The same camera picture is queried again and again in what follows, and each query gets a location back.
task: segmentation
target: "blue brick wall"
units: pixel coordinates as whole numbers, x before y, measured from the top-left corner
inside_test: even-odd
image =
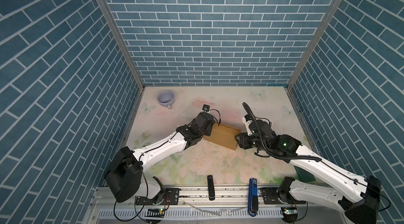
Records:
[[[146,85],[285,85],[331,0],[107,0]]]
[[[138,92],[95,0],[0,0],[0,223],[81,222]]]
[[[321,154],[382,181],[387,224],[404,223],[403,7],[343,0],[292,88]]]

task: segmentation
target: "brown box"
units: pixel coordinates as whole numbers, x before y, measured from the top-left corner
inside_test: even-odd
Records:
[[[203,139],[235,151],[237,141],[234,137],[238,134],[240,134],[240,129],[223,124],[220,124],[220,126],[215,124],[210,136],[204,136]]]

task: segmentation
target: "black motor housing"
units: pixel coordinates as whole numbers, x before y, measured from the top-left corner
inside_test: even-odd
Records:
[[[108,166],[105,181],[118,203],[128,200],[139,189],[142,166],[128,147],[118,150]]]

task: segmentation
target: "dark green object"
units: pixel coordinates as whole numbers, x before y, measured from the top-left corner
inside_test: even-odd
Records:
[[[316,178],[310,172],[305,171],[297,166],[295,166],[295,170],[301,182],[310,183],[316,181]]]

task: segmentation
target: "robotic arm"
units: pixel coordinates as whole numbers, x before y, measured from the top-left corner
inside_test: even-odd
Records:
[[[364,178],[353,174],[334,163],[322,158],[297,139],[288,135],[276,135],[271,122],[257,120],[246,103],[243,103],[247,115],[242,118],[247,132],[235,139],[243,149],[256,148],[257,156],[274,157],[298,166],[330,187],[306,184],[292,177],[285,177],[277,193],[279,199],[288,204],[295,201],[310,201],[330,207],[345,215],[355,224],[376,223],[380,202],[381,182],[373,176]],[[117,202],[123,202],[131,196],[157,197],[162,184],[148,181],[148,194],[142,179],[143,171],[155,163],[190,146],[197,144],[204,135],[210,136],[215,117],[209,114],[209,106],[189,124],[178,127],[168,137],[145,146],[129,150],[124,147],[118,151],[104,178]],[[265,151],[266,156],[259,155]]]

